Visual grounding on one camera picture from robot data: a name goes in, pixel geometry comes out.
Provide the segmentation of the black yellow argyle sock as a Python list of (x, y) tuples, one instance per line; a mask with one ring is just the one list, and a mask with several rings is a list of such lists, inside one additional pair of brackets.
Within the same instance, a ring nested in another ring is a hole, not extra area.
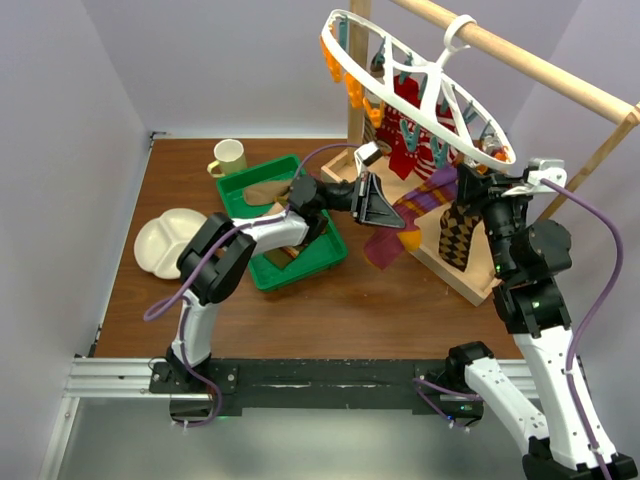
[(438, 254), (449, 266), (460, 272), (468, 267), (474, 231), (480, 224), (480, 215), (470, 215), (457, 202), (441, 215)]

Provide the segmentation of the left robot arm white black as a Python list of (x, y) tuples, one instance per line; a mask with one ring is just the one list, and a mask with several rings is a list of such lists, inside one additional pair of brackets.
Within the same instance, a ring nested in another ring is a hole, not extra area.
[(173, 382), (185, 392), (214, 393), (211, 337), (222, 303), (236, 290), (251, 259), (271, 250), (309, 244), (324, 231), (326, 210), (347, 212), (361, 225), (403, 229), (380, 178), (368, 171), (353, 182), (292, 180), (284, 210), (253, 219), (210, 216), (178, 259), (181, 318), (167, 353)]

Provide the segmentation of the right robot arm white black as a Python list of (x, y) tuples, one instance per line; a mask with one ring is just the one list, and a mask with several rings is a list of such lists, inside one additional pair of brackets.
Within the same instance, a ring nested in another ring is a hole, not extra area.
[(633, 479), (634, 459), (617, 450), (593, 406), (576, 358), (579, 334), (556, 283), (572, 265), (569, 231), (551, 219), (527, 221), (539, 192), (561, 191), (562, 164), (535, 160), (522, 177), (458, 168), (457, 206), (485, 225), (500, 281), (494, 306), (523, 355), (541, 405), (503, 374), (481, 342), (450, 350), (448, 386), (478, 394), (512, 435), (528, 479)]

